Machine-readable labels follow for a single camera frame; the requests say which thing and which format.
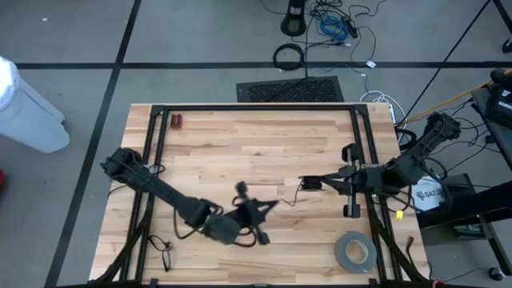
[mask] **duct tape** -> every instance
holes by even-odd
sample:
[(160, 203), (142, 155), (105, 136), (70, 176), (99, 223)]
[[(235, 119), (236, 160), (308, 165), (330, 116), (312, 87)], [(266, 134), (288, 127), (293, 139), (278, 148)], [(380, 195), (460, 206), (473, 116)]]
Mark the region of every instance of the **duct tape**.
[[(346, 246), (349, 243), (358, 244), (363, 252), (363, 258), (359, 262), (352, 262), (346, 254)], [(334, 245), (336, 262), (345, 270), (352, 273), (366, 273), (375, 267), (377, 250), (371, 239), (363, 233), (348, 231), (341, 236)]]

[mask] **floor mat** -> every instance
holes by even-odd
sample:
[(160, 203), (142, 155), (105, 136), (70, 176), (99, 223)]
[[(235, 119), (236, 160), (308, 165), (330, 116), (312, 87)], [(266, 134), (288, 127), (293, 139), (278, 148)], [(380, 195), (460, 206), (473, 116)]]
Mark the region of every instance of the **floor mat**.
[(237, 83), (238, 102), (344, 102), (338, 77)]

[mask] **black metal frame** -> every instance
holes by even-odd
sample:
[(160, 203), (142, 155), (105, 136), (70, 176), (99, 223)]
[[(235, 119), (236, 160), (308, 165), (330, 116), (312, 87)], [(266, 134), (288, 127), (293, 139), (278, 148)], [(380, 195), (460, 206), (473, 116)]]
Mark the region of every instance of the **black metal frame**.
[[(354, 131), (354, 140), (356, 142), (356, 146), (358, 147), (361, 155), (361, 164), (365, 164), (365, 157), (362, 149), (362, 139), (361, 139), (361, 132), (359, 129), (358, 124), (358, 116), (361, 115), (362, 120), (364, 122), (365, 131), (366, 131), (366, 139), (368, 141), (368, 147), (370, 149), (370, 158), (372, 163), (376, 164), (378, 163), (377, 158), (377, 151), (374, 143), (374, 138), (372, 134), (368, 109), (366, 104), (334, 104), (334, 105), (327, 105), (327, 104), (319, 104), (319, 105), (291, 105), (291, 104), (277, 104), (277, 105), (268, 105), (268, 104), (261, 104), (261, 105), (183, 105), (183, 106), (152, 106), (151, 108), (151, 114), (150, 114), (150, 121), (148, 124), (148, 131), (146, 134), (146, 141), (144, 145), (144, 152), (142, 156), (142, 160), (144, 163), (147, 163), (150, 156), (150, 147), (152, 143), (153, 133), (154, 133), (154, 127), (156, 123), (156, 117), (161, 115), (162, 116), (162, 124), (160, 127), (160, 133), (158, 136), (158, 143), (157, 143), (157, 149), (155, 153), (155, 160), (154, 164), (158, 165), (160, 164), (160, 161), (162, 160), (162, 150), (163, 150), (163, 143), (166, 136), (167, 131), (167, 120), (168, 115), (172, 111), (199, 111), (199, 110), (216, 110), (216, 111), (230, 111), (230, 110), (340, 110), (340, 111), (349, 111), (350, 112), (350, 118), (352, 120), (352, 128)], [(384, 199), (380, 199), (380, 205), (382, 205), (381, 212), (382, 212), (382, 218), (384, 220), (384, 227), (386, 228), (386, 232), (392, 237), (393, 236), (393, 228), (391, 226), (390, 221), (390, 215), (387, 212), (386, 208), (386, 201)], [(131, 236), (133, 236), (135, 228), (137, 227), (139, 212), (140, 212), (140, 206), (142, 204), (142, 194), (136, 193), (134, 204), (132, 208), (132, 214), (130, 219), (130, 226), (128, 229), (128, 235), (127, 239), (129, 239)], [(146, 209), (152, 210), (154, 205), (154, 196), (149, 196), (148, 200), (146, 202)], [(366, 196), (366, 206), (368, 211), (373, 210), (375, 211), (374, 207), (374, 201), (371, 196)], [(142, 239), (147, 238), (149, 233), (150, 227), (148, 226), (146, 228), (145, 233), (142, 235)], [(380, 282), (384, 282), (387, 280), (386, 276), (386, 267), (384, 264), (384, 260), (382, 257), (382, 245), (379, 237), (379, 233), (372, 227), (371, 229), (371, 236), (372, 240), (375, 244), (375, 247), (377, 248), (378, 257), (377, 257), (377, 269), (378, 269), (378, 275)], [(144, 268), (144, 262), (146, 259), (146, 249), (147, 249), (147, 241), (141, 241), (140, 249), (139, 249), (139, 255), (137, 260), (137, 267), (135, 271), (135, 281), (141, 281), (142, 280), (142, 272)], [(402, 273), (400, 266), (395, 259), (395, 257), (390, 253), (391, 261), (392, 261), (392, 267), (394, 272), (394, 279), (401, 281), (402, 280)], [(127, 275), (128, 275), (128, 269), (130, 268), (130, 259), (128, 258), (126, 262), (124, 263), (121, 274), (120, 274), (120, 281), (126, 281)], [(368, 287), (368, 285), (337, 285), (337, 286), (343, 286), (343, 287)]]
[(450, 190), (466, 190), (466, 195), (454, 198), (450, 210), (433, 209), (429, 213), (418, 214), (420, 229), (450, 223), (454, 226), (481, 224), (484, 235), (489, 241), (494, 256), (504, 275), (512, 275), (512, 263), (506, 256), (501, 242), (494, 228), (490, 224), (493, 221), (508, 219), (512, 215), (512, 181), (505, 182), (488, 190), (476, 193), (473, 185), (464, 174), (464, 180), (468, 187), (447, 185)]

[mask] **white trash can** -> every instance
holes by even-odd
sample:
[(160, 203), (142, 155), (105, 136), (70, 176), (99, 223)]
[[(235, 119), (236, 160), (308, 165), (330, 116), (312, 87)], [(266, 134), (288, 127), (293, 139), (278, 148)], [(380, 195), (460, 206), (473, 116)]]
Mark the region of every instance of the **white trash can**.
[(43, 153), (66, 147), (64, 115), (28, 85), (12, 62), (0, 57), (0, 134)]

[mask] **wooden table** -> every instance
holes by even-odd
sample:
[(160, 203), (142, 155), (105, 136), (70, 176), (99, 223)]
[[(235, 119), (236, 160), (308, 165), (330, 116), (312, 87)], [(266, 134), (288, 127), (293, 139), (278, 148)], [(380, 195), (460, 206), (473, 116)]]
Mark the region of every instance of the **wooden table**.
[[(142, 152), (150, 107), (132, 105), (123, 147)], [(369, 104), (369, 110), (378, 160), (384, 163), (399, 153), (391, 117), (386, 104)], [(236, 194), (234, 184), (241, 180), (248, 184), (251, 197), (293, 200), (299, 175), (336, 171), (344, 164), (342, 148), (354, 142), (349, 112), (345, 111), (186, 111), (181, 114), (182, 129), (166, 133), (162, 155), (166, 171), (160, 174), (160, 179), (186, 195), (208, 198), (225, 210), (231, 210), (231, 199)], [(366, 159), (370, 159), (362, 120), (359, 126)], [(154, 145), (159, 127), (157, 122)], [(150, 162), (155, 150), (153, 146)], [(162, 284), (367, 284), (369, 278), (378, 278), (376, 269), (352, 274), (342, 269), (333, 255), (335, 241), (345, 232), (356, 230), (370, 236), (364, 198), (358, 196), (361, 217), (344, 218), (342, 207), (347, 198), (338, 196), (330, 187), (324, 189), (299, 192), (295, 207), (280, 202), (262, 225), (272, 243), (249, 249), (224, 246), (200, 234), (178, 240), (173, 231), (171, 207), (157, 199), (150, 234), (174, 244), (173, 269), (164, 272), (161, 253), (148, 246), (143, 281), (158, 278)], [(110, 196), (90, 278), (101, 275), (123, 247), (133, 199), (134, 192), (129, 188), (119, 189)], [(403, 204), (394, 200), (388, 204), (391, 208), (403, 208)], [(404, 215), (400, 222), (391, 215), (396, 242), (405, 251), (408, 237), (414, 237), (410, 252), (417, 268), (428, 276), (416, 217), (411, 209)], [(190, 230), (181, 219), (178, 229), (181, 234)], [(383, 242), (382, 247), (387, 276), (392, 278), (389, 252)], [(349, 252), (353, 258), (361, 257), (356, 246), (349, 247)], [(133, 278), (137, 254), (136, 248), (129, 278)]]

